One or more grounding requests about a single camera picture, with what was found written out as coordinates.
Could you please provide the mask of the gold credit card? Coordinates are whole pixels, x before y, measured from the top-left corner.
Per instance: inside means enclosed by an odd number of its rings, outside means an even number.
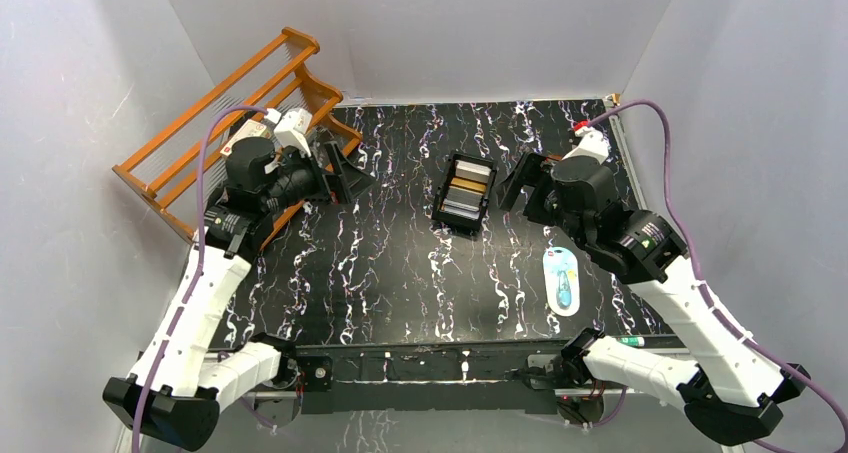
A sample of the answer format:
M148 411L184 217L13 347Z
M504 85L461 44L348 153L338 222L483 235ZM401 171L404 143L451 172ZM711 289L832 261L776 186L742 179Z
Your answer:
M462 188L479 194L484 194L487 190L486 183L468 180L461 177L453 177L450 181L450 185L452 188Z

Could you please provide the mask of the black card tray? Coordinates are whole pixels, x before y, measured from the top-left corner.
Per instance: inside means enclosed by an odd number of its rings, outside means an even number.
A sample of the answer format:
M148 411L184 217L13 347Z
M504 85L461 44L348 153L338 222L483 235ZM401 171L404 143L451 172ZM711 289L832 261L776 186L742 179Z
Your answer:
M458 160L474 162L481 165L486 165L491 168L490 177L486 182L487 190L484 194L479 194L474 191L469 191L462 188L452 188L450 185L450 181L453 177L457 177L455 175L455 166ZM453 151L447 160L447 165L443 170L443 174L441 179L437 182L436 188L434 190L434 198L432 203L432 211L431 211L431 221L435 224L441 225L443 227L447 227L455 233L466 236L473 237L477 236L483 227L483 221L486 218L489 203L491 199L491 195L494 191L494 183L497 177L498 172L498 164L493 159L483 157L483 156L475 156L471 154L467 154L464 152L460 152L458 150ZM446 197L480 197L481 198L481 207L482 214L479 219L471 220L458 216L454 216L451 214L447 214L441 211L442 201Z

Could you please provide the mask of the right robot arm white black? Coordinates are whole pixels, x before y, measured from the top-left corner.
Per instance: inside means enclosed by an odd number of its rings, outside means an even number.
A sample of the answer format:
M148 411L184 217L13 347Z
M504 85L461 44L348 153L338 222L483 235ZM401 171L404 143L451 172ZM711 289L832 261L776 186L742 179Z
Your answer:
M544 379L577 387L607 381L649 394L725 446L776 429L781 404L798 397L803 384L728 329L729 315L695 277L685 242L663 217L630 208L611 170L589 156L524 154L498 187L500 208L510 209L523 188L531 191L529 221L562 229L646 301L689 351L686 360L660 356L587 328L542 369Z

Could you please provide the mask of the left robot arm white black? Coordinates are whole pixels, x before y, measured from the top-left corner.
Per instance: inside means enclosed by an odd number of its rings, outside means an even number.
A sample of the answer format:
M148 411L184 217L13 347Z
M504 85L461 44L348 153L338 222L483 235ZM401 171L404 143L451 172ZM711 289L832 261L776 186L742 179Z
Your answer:
M223 180L202 205L185 276L150 345L125 377L110 378L104 388L104 402L135 438L196 452L220 414L256 386L288 389L299 382L294 343L268 333L253 335L214 365L205 360L276 216L303 201L350 204L374 184L336 142L322 148L322 156L309 147L277 149L264 137L234 144Z

